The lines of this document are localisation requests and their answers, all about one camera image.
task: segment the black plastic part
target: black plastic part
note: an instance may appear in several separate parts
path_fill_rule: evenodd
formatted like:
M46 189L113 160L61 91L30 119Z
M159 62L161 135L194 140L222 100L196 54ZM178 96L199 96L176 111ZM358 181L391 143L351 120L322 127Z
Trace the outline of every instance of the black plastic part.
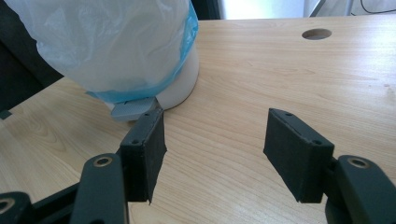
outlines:
M157 108L141 115L117 152L128 202L151 202L165 152L163 110Z
M343 194L335 175L335 168L337 165L338 160L332 158L332 162L324 170L321 186L323 187L323 192L328 197L328 201L330 201L333 206L336 206L342 211L347 211L347 205L345 204Z
M289 112L269 109L264 153L295 199L320 203L334 144Z
M329 224L352 224L352 219L347 210L340 209L334 205L330 200L326 202L326 220Z
M127 223L121 160L102 154L85 162L70 223Z
M11 112L9 112L8 110L3 110L0 112L0 119L6 119L11 115Z
M69 223L76 199L78 183L33 204L35 219L41 224Z
M396 223L396 188L375 163L341 156L335 175L353 223Z
M33 206L29 195L23 192L0 194L0 223L31 224L35 223Z

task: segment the plastic bag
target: plastic bag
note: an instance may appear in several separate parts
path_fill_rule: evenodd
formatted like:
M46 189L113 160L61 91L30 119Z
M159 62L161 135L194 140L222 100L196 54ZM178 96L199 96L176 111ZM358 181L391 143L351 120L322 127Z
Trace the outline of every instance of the plastic bag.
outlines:
M61 74L108 103L155 96L198 31L190 0L6 0Z

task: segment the wooden table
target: wooden table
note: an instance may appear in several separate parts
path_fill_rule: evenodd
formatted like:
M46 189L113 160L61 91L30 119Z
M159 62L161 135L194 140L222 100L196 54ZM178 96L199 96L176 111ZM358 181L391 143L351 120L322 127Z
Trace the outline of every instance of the wooden table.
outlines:
M324 203L295 202L262 153L268 108L287 110L396 183L396 16L201 21L200 75L164 115L168 152L152 205L132 223L325 223ZM313 28L329 38L306 40ZM63 78L0 122L0 192L36 202L115 152L133 126Z

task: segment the screw hole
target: screw hole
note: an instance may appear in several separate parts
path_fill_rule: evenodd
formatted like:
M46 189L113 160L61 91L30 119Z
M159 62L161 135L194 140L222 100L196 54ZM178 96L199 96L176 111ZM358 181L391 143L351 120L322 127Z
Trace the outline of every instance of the screw hole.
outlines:
M370 164L367 161L364 161L364 160L359 159L359 158L349 158L349 159L347 159L347 161L351 165L353 165L355 167L358 167L358 168L361 168L361 169L367 169L367 168L370 167Z
M15 200L13 198L0 199L0 215L8 211L14 206Z
M105 222L101 219L96 219L96 220L92 221L91 224L105 224Z
M313 143L317 144L317 145L322 145L322 142L320 142L319 140L314 140L312 141Z
M110 157L101 157L94 161L93 165L96 167L104 167L109 165L111 162L113 162L113 159L111 159Z

